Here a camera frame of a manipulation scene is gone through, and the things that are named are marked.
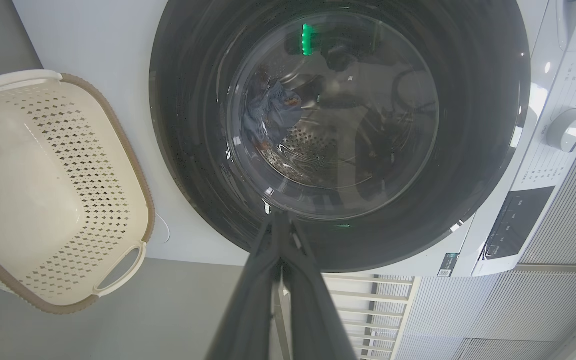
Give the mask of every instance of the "basket rim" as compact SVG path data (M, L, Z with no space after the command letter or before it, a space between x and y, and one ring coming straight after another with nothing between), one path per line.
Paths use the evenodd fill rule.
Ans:
M94 100L96 100L99 103L99 105L103 109L103 112L105 112L106 117L110 121L112 129L114 129L114 132L119 138L119 142L121 143L121 146L123 147L123 150L126 153L126 156L128 157L128 161L130 161L132 170L134 171L137 180L139 182L139 186L141 187L141 192L143 193L143 196L146 200L146 207L148 208L148 224L146 226L146 231L141 241L144 243L148 243L151 235L153 234L155 224L155 207L153 196L151 195L150 188L148 187L148 184L146 182L146 175L144 174L144 171L142 170L142 167L139 164L137 155L135 155L135 151L130 145L130 141L128 141L128 137L126 137L126 133L124 132L121 124L119 123L117 114L115 114L115 111L112 109L110 103L105 98L105 96L103 96L103 94L98 89L96 89L92 84L90 84L89 82L80 77L70 75L69 73L62 73L61 76L62 76L61 80L62 83L75 85L76 87L87 92L90 96L94 98ZM93 305L94 302L99 300L98 295L91 294L82 301L72 303L71 305L54 305L52 303L49 303L48 301L45 301L37 294L35 294L27 287L25 287L25 285L23 285L19 280L17 280L12 274L10 274L1 264L0 264L0 281L4 283L4 285L9 287L9 289L12 290L17 296L25 300L30 305L41 310L42 312L56 315L64 315L79 312Z

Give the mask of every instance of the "washing machine door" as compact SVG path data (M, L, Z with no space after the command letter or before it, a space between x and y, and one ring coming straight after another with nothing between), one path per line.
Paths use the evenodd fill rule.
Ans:
M234 244L250 250L262 219L290 210L324 271L374 269L441 241L493 191L529 57L514 1L171 1L155 132Z

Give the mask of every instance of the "laundry basket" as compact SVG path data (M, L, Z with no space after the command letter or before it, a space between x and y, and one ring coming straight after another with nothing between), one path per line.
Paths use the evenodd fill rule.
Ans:
M48 70L0 76L0 289L44 312L82 310L135 275L154 215L97 89ZM101 288L131 251L130 270Z

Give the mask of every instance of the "washing machine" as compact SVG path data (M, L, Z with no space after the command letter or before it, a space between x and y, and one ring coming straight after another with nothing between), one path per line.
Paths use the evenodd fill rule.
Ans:
M325 272L503 272L576 157L576 1L15 6L117 112L152 258L243 265L288 210Z

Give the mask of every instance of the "control panel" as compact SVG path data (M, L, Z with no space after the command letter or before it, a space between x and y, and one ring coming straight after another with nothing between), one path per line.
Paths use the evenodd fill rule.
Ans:
M509 192L488 236L481 259L518 255L554 189L551 186Z
M546 102L513 191L557 186L576 159L576 52L567 52L551 91L533 86L530 101Z

